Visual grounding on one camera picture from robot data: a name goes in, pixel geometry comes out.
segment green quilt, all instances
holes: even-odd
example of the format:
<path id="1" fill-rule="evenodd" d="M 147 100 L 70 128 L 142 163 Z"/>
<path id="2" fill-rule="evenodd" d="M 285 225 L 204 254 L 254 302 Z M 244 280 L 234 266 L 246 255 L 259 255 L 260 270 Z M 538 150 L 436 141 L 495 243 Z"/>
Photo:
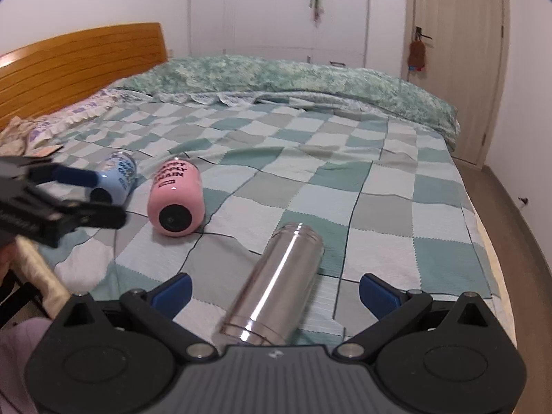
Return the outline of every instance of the green quilt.
<path id="1" fill-rule="evenodd" d="M 184 94 L 180 103 L 189 96 L 201 98 L 197 93 L 246 92 L 242 96 L 252 98 L 250 102 L 265 99 L 265 93 L 325 93 L 372 104 L 392 115 L 429 126 L 443 136 L 452 150 L 460 133 L 453 106 L 416 85 L 365 68 L 244 56 L 185 57 L 121 79 L 111 87 L 157 96 L 162 101 L 166 93 Z"/>

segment white cabinet door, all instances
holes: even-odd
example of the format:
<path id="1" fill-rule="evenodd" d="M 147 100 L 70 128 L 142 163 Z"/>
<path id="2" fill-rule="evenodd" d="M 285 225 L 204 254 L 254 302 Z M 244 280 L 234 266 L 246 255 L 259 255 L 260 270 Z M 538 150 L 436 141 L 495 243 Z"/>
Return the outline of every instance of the white cabinet door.
<path id="1" fill-rule="evenodd" d="M 269 44 L 276 13 L 276 0 L 232 0 L 234 3 L 234 52 L 260 56 L 259 48 Z"/>
<path id="2" fill-rule="evenodd" d="M 225 48 L 225 0 L 191 0 L 191 54 L 220 55 Z"/>
<path id="3" fill-rule="evenodd" d="M 364 55 L 351 51 L 314 49 L 313 63 L 343 68 L 361 68 L 364 66 Z"/>
<path id="4" fill-rule="evenodd" d="M 313 47 L 315 28 L 309 2 L 310 0 L 275 0 L 276 11 L 270 20 L 267 46 Z"/>
<path id="5" fill-rule="evenodd" d="M 234 53 L 235 14 L 237 0 L 224 0 L 223 15 L 223 54 Z"/>
<path id="6" fill-rule="evenodd" d="M 315 48 L 364 54 L 368 0 L 322 0 Z"/>
<path id="7" fill-rule="evenodd" d="M 312 48 L 264 47 L 262 57 L 265 59 L 294 60 L 295 62 L 313 63 Z"/>

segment floor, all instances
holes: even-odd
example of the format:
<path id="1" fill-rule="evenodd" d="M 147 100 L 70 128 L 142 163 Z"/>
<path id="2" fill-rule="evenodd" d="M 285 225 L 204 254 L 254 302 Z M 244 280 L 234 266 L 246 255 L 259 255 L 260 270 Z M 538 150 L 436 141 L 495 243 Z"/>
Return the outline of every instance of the floor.
<path id="1" fill-rule="evenodd" d="M 515 414 L 552 413 L 552 276 L 496 178 L 457 164 L 504 273 L 527 383 Z"/>

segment checkered bedsheet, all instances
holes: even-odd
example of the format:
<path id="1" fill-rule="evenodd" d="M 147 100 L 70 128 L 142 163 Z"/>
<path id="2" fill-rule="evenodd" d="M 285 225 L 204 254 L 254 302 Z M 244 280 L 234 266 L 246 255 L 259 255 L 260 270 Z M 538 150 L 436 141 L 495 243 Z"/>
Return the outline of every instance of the checkered bedsheet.
<path id="1" fill-rule="evenodd" d="M 301 221 L 322 236 L 325 253 L 295 343 L 331 347 L 371 325 L 358 296 L 367 272 L 445 300 L 471 290 L 492 309 L 500 303 L 443 138 L 376 108 L 143 103 L 114 107 L 56 142 L 65 143 L 56 160 L 73 167 L 93 168 L 115 149 L 139 161 L 124 228 L 81 228 L 57 249 L 40 248 L 75 292 L 117 298 L 187 272 L 193 299 L 176 320 L 210 339 L 274 230 Z M 184 238 L 158 235 L 146 216 L 152 175 L 175 155 L 201 171 L 206 204 L 203 225 Z M 59 197 L 83 196 L 44 186 Z"/>

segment pillow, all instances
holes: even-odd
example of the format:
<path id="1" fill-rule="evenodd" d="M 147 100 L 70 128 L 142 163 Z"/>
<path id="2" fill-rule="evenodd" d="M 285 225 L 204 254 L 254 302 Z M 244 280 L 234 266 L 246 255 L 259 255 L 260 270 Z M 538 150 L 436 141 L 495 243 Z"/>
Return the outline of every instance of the pillow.
<path id="1" fill-rule="evenodd" d="M 111 109 L 119 99 L 116 91 L 102 89 L 89 98 L 49 115 L 42 115 L 35 120 L 35 126 L 29 132 L 27 139 L 27 153 L 53 138 L 69 126 L 89 120 Z"/>

